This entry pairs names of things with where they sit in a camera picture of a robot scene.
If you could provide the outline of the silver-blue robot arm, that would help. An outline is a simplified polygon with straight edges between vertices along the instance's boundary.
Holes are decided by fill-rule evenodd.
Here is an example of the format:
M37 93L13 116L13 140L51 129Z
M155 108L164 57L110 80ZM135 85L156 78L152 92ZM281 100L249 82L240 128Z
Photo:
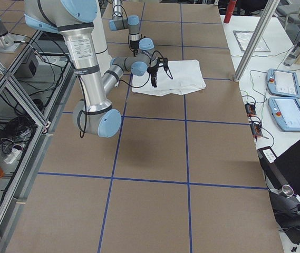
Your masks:
M140 34L140 19L137 15L127 15L123 7L123 1L112 1L112 14L109 20L111 31L128 30L129 49L136 53L139 49L139 42L142 39Z
M125 71L135 76L149 73L152 81L156 80L159 59L152 39L141 39L136 56L112 59L110 68L101 74L92 34L98 16L96 1L25 1L24 7L28 26L59 33L65 40L83 91L83 99L73 111L75 126L81 133L114 136L121 125L121 114L113 108L107 94Z

